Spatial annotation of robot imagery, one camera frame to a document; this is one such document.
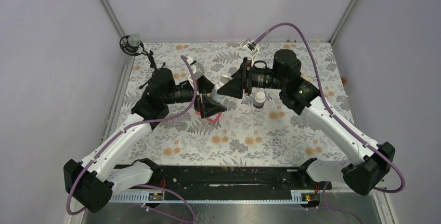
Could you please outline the white orange pill bottle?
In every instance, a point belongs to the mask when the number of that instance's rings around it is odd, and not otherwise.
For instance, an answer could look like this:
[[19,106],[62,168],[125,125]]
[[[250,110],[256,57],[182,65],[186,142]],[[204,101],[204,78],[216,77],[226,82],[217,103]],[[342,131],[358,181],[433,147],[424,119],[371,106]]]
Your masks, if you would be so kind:
[[214,87],[210,93],[210,98],[218,103],[222,103],[226,96],[219,94],[218,90],[231,80],[232,80],[232,77],[227,76],[227,75],[222,75],[219,78],[219,80],[217,81],[217,83],[214,84]]

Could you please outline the microphone on black tripod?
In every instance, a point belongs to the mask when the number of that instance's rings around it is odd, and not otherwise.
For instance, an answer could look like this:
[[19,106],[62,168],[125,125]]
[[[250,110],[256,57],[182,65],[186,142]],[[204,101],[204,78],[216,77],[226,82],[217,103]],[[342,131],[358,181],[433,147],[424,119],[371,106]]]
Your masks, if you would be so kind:
[[148,60],[150,62],[150,67],[154,69],[152,73],[152,77],[148,79],[144,84],[140,85],[138,89],[144,89],[148,86],[152,86],[152,90],[157,90],[158,92],[163,93],[164,88],[161,88],[162,80],[160,78],[156,78],[156,75],[158,75],[158,67],[156,65],[156,62],[154,61],[153,57],[153,51],[149,50],[148,52],[145,51],[144,45],[141,41],[140,35],[137,33],[134,33],[132,35],[126,35],[121,37],[120,43],[119,43],[120,49],[127,55],[132,57],[137,57],[140,55],[145,55],[148,57]]

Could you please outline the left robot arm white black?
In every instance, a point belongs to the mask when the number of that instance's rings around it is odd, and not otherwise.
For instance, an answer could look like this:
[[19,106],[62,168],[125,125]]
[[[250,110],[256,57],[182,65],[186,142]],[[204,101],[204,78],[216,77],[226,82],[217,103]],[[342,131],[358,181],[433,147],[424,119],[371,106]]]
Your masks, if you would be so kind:
[[188,79],[176,84],[170,69],[155,69],[141,86],[144,92],[121,126],[79,162],[70,159],[65,163],[67,213],[74,216],[85,209],[95,213],[121,191],[141,184],[157,187],[161,183],[160,172],[147,161],[123,169],[116,169],[116,164],[139,138],[152,132],[160,122],[176,119],[191,109],[202,118],[226,111],[217,91],[230,80],[231,77],[223,75],[217,83],[212,83],[202,68],[192,64]]

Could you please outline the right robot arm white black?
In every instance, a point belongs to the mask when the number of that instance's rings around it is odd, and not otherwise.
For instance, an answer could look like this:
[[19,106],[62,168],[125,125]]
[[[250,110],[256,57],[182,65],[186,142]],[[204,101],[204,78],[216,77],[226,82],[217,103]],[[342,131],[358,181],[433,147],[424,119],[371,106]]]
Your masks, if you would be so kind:
[[334,111],[320,90],[301,77],[301,65],[289,49],[275,52],[272,68],[258,68],[244,58],[231,80],[217,92],[241,99],[254,88],[278,89],[279,98],[287,108],[313,123],[347,157],[344,161],[309,159],[299,167],[299,184],[310,189],[318,182],[338,182],[359,195],[369,194],[391,170],[395,148],[388,142],[379,144],[369,138]]

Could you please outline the red pill organizer box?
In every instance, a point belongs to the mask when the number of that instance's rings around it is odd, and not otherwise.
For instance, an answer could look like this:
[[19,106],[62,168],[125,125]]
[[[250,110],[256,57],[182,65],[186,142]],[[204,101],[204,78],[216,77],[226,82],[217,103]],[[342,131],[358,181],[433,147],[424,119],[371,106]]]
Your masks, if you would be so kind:
[[[202,115],[198,110],[195,110],[195,113],[202,119]],[[218,123],[220,117],[222,116],[222,113],[216,113],[214,115],[205,117],[204,119],[211,123]]]

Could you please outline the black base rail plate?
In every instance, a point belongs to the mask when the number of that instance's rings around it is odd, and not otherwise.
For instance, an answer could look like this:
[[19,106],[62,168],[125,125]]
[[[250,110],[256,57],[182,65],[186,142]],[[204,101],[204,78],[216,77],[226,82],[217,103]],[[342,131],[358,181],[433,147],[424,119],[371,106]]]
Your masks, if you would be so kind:
[[297,167],[229,167],[162,165],[146,182],[149,186],[172,190],[182,196],[227,199],[254,195],[281,196],[289,190],[315,192],[332,189],[332,184],[316,182]]

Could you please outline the white dark pill bottle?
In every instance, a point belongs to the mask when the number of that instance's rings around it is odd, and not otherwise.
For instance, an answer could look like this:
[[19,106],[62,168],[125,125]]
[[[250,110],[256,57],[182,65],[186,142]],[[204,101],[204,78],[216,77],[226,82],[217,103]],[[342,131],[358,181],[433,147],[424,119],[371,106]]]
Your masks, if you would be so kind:
[[266,102],[266,94],[263,91],[258,91],[255,93],[253,98],[253,105],[260,109],[264,106]]

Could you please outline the floral patterned table mat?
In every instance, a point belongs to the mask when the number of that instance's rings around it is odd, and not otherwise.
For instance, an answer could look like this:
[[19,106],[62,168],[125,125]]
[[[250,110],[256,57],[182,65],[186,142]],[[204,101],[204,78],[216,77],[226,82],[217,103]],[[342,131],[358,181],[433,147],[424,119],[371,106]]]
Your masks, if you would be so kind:
[[[201,62],[205,76],[216,83],[221,75],[232,75],[249,53],[240,43],[147,43],[158,67],[164,62],[176,83],[189,76],[180,56],[191,56]],[[324,95],[329,104],[354,124],[348,96],[344,91],[332,47],[329,43],[309,43],[315,57]],[[310,56],[303,43],[260,43],[258,60],[272,67],[274,53],[289,49],[301,60],[301,76],[317,86]],[[134,58],[122,102],[117,126],[120,126],[141,98],[138,89],[152,74],[145,56]],[[149,158],[161,165],[223,166],[299,166],[316,157],[320,160],[345,160],[345,154],[313,123],[297,116],[284,106],[279,91],[264,91],[266,102],[261,109],[253,106],[253,98],[226,97],[227,111],[218,123],[201,119],[194,110],[171,121],[159,124],[147,137],[141,137],[122,156],[119,164]]]

